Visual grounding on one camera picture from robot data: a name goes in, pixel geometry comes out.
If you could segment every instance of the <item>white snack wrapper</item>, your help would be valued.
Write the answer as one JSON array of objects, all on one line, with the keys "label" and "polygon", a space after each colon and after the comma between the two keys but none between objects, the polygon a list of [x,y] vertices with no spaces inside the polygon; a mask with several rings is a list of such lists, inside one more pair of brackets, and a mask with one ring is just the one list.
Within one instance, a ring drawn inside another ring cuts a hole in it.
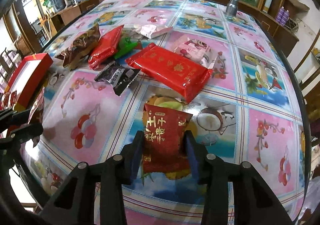
[{"label": "white snack wrapper", "polygon": [[145,25],[134,25],[134,31],[138,34],[141,34],[149,39],[153,39],[162,34],[165,34],[171,31],[173,27],[167,27],[165,25],[154,25],[154,24],[145,24]]}]

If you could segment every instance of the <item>snack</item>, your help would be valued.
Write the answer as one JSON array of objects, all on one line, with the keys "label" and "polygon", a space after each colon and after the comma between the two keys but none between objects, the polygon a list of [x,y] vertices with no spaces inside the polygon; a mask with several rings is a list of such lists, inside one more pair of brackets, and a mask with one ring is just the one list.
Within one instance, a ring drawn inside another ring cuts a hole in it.
[{"label": "snack", "polygon": [[17,102],[17,91],[15,90],[9,96],[8,107],[13,107],[16,102]]},{"label": "snack", "polygon": [[94,80],[97,82],[109,82],[115,94],[120,96],[137,77],[140,70],[126,69],[112,58],[109,58],[107,63]]},{"label": "snack", "polygon": [[165,25],[154,25],[154,24],[145,24],[145,25],[135,25],[134,31],[138,34],[141,34],[149,39],[158,37],[162,34],[170,32],[173,27],[168,27]]},{"label": "snack", "polygon": [[87,56],[98,45],[100,38],[99,25],[95,24],[86,33],[78,36],[70,47],[62,51],[56,58],[63,59],[63,67],[69,70],[76,68],[79,61]]},{"label": "snack", "polygon": [[[32,105],[29,118],[28,118],[28,124],[42,123],[43,109],[44,109],[44,87],[42,88],[41,92],[36,98],[36,101]],[[35,147],[40,141],[40,136],[34,137],[32,141],[33,141],[33,147]]]},{"label": "snack", "polygon": [[123,26],[118,26],[101,37],[98,46],[92,51],[88,61],[91,69],[95,70],[104,60],[118,51],[117,45]]},{"label": "snack", "polygon": [[131,42],[129,37],[121,38],[118,44],[119,51],[113,57],[115,59],[118,59],[126,55],[128,52],[132,51],[134,48],[137,47],[137,45],[138,42]]},{"label": "snack", "polygon": [[148,118],[142,158],[143,172],[168,173],[189,169],[181,146],[192,114],[150,104],[144,105],[144,111]]},{"label": "snack", "polygon": [[10,94],[11,94],[11,92],[8,91],[8,92],[5,92],[2,95],[2,98],[1,98],[1,107],[2,107],[2,109],[6,109],[9,106]]},{"label": "snack", "polygon": [[217,54],[209,45],[197,39],[190,39],[185,34],[175,42],[174,47],[174,53],[188,58],[206,68],[208,68],[217,57]]},{"label": "snack", "polygon": [[187,103],[196,97],[210,78],[214,65],[207,69],[154,43],[125,61],[180,93]]}]

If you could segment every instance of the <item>black snack wrapper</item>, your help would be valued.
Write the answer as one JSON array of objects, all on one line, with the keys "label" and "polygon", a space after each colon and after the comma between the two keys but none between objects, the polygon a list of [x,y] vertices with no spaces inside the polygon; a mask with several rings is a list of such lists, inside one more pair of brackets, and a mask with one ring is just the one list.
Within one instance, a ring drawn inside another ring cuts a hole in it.
[{"label": "black snack wrapper", "polygon": [[108,82],[112,85],[116,95],[120,96],[121,93],[133,82],[137,77],[140,70],[126,69],[122,67],[112,58],[106,62],[107,65],[95,77],[97,82]]}]

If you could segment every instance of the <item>brown snack bag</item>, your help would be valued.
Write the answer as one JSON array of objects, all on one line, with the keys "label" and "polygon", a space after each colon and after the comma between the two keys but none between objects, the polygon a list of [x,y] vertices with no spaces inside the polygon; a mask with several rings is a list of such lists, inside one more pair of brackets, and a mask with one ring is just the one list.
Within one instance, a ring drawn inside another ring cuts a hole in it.
[{"label": "brown snack bag", "polygon": [[99,25],[95,24],[86,33],[78,36],[73,43],[62,51],[56,58],[61,59],[63,56],[63,67],[68,67],[69,70],[76,68],[79,61],[98,45],[100,38]]}]

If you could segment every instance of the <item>red packaging with gold pattern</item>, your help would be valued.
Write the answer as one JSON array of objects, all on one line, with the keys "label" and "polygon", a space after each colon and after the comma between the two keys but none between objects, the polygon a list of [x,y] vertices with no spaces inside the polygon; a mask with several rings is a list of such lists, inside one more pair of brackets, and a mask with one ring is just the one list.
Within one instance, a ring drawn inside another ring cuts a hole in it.
[{"label": "red packaging with gold pattern", "polygon": [[196,97],[212,74],[212,67],[207,69],[154,43],[125,61],[180,93],[187,103]]},{"label": "red packaging with gold pattern", "polygon": [[144,110],[147,113],[147,124],[143,171],[176,172],[177,169],[187,169],[188,163],[181,145],[192,114],[149,104],[144,105]]}]

